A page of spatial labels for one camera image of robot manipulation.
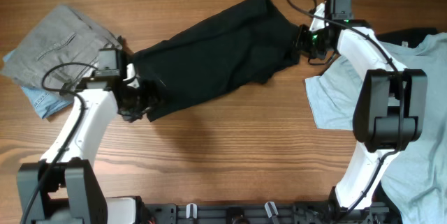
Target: light blue fabric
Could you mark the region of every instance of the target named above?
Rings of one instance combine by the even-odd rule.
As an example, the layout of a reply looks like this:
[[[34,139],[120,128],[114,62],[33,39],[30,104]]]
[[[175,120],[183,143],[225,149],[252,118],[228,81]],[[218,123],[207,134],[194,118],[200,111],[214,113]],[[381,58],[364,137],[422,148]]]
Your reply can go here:
[[[11,58],[13,53],[14,50],[12,52],[9,52],[6,56],[3,57],[3,61],[7,62]],[[29,102],[31,102],[31,104],[33,105],[37,115],[41,119],[44,119],[51,114],[60,111],[73,102],[58,98],[55,95],[47,93],[43,89],[27,87],[21,88],[23,90],[23,93],[28,97]]]
[[[447,33],[427,36],[411,49],[382,43],[409,68],[428,76],[423,132],[382,177],[387,196],[404,224],[447,223]],[[345,57],[321,76],[306,79],[306,91],[318,128],[352,130],[352,115],[362,82]]]

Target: wooden surface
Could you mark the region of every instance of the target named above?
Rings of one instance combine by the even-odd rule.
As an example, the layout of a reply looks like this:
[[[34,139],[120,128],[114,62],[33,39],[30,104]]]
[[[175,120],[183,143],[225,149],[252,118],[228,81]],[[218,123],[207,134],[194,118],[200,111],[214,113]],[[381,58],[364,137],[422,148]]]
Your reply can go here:
[[[240,1],[0,0],[0,55],[14,49],[58,3],[120,33],[138,51]],[[273,2],[290,21],[309,23],[285,0]],[[377,33],[408,27],[447,30],[446,0],[353,0],[353,11]],[[305,60],[266,85],[248,84],[151,124],[146,119],[128,124],[117,117],[94,164],[105,196],[141,195],[148,203],[177,204],[326,199],[346,170],[355,140],[349,131],[316,129],[304,79],[323,68]],[[10,80],[0,77],[0,92],[0,223],[17,223],[16,172],[53,143],[69,109],[40,120]]]

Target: black fabric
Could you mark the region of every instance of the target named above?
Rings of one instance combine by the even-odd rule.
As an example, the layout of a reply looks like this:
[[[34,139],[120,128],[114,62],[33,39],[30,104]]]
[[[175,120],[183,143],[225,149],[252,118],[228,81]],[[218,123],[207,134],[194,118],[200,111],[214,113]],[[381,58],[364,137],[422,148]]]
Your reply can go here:
[[[146,50],[133,63],[154,80],[162,105],[150,121],[227,94],[248,82],[265,83],[298,63],[298,27],[271,0],[245,0]]]
[[[408,47],[415,48],[424,41],[427,35],[436,35],[438,34],[438,30],[436,28],[412,28],[412,29],[403,29],[400,31],[393,31],[389,33],[383,33],[377,36],[377,39],[386,42],[392,43],[395,45],[402,45],[402,42],[408,42]]]

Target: black garment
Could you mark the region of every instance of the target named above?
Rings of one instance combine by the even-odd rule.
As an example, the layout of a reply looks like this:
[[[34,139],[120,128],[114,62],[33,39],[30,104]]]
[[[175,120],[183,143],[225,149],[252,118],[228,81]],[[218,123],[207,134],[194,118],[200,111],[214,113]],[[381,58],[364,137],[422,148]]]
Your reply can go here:
[[[382,42],[392,43],[395,45],[402,45],[402,42],[408,42],[408,47],[415,48],[424,41],[427,35],[436,35],[438,30],[436,28],[412,28],[403,29],[400,31],[393,31],[378,35],[376,38]]]
[[[271,0],[245,0],[146,50],[135,69],[154,80],[163,104],[150,121],[226,94],[248,82],[265,83],[298,63],[298,27]]]

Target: pocket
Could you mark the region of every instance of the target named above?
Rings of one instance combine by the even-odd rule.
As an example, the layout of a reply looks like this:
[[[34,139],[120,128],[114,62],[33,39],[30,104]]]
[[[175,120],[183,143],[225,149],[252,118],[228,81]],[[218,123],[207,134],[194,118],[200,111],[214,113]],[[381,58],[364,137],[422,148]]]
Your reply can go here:
[[[76,37],[76,33],[73,32],[71,35],[67,36],[60,42],[55,43],[54,45],[51,45],[50,47],[46,48],[37,56],[37,61],[42,60],[42,58],[50,52],[53,52],[55,50],[60,50],[61,48],[66,47],[75,37]]]

